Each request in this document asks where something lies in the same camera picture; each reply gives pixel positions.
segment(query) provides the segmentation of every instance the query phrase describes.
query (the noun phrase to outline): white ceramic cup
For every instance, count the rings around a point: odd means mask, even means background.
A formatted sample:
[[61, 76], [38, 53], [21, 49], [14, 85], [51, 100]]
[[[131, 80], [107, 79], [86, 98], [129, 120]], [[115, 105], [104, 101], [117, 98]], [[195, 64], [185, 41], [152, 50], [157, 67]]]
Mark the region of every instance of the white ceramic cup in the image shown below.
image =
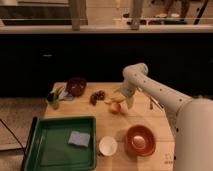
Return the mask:
[[115, 138], [105, 136], [100, 140], [99, 151], [103, 156], [112, 156], [116, 153], [118, 143]]

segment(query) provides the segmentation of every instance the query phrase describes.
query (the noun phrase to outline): dark background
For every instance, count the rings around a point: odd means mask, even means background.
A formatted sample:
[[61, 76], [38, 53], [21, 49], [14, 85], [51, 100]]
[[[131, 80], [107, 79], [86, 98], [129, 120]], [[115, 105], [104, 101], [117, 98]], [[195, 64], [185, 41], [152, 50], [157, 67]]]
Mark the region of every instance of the dark background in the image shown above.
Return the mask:
[[120, 82], [145, 62], [149, 77], [190, 95], [213, 94], [213, 34], [0, 35], [0, 96], [46, 96], [54, 82], [82, 76]]

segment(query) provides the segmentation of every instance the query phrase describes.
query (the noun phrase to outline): sponge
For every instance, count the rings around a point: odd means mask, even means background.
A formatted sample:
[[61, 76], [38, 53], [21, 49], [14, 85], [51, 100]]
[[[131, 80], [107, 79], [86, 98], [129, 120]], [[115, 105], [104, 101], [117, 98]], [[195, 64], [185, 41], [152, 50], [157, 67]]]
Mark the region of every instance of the sponge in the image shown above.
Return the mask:
[[89, 140], [90, 140], [90, 134], [80, 133], [78, 131], [72, 131], [70, 134], [70, 138], [68, 140], [68, 144], [88, 147]]

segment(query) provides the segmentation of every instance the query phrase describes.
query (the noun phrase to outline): cable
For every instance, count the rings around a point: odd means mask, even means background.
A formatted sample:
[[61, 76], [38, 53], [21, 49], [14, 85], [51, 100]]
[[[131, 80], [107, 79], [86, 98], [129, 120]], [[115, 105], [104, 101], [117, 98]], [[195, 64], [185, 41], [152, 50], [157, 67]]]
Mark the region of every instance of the cable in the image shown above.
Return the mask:
[[12, 136], [16, 139], [16, 141], [19, 143], [19, 145], [21, 146], [21, 149], [23, 150], [24, 156], [26, 156], [25, 154], [25, 149], [23, 147], [23, 145], [21, 144], [21, 142], [19, 141], [19, 139], [16, 137], [16, 135], [13, 133], [13, 131], [11, 131], [11, 129], [6, 125], [6, 123], [4, 123], [4, 121], [2, 119], [0, 119], [0, 122], [5, 126], [5, 128], [12, 134]]

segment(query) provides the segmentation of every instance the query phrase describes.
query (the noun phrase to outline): green baking tray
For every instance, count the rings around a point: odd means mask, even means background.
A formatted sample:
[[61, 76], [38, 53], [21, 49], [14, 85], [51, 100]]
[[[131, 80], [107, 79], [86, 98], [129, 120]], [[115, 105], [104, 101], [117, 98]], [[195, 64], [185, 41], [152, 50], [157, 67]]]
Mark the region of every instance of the green baking tray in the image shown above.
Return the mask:
[[[71, 131], [89, 133], [89, 146], [68, 144]], [[38, 119], [24, 171], [86, 171], [95, 167], [96, 120], [93, 116]]]

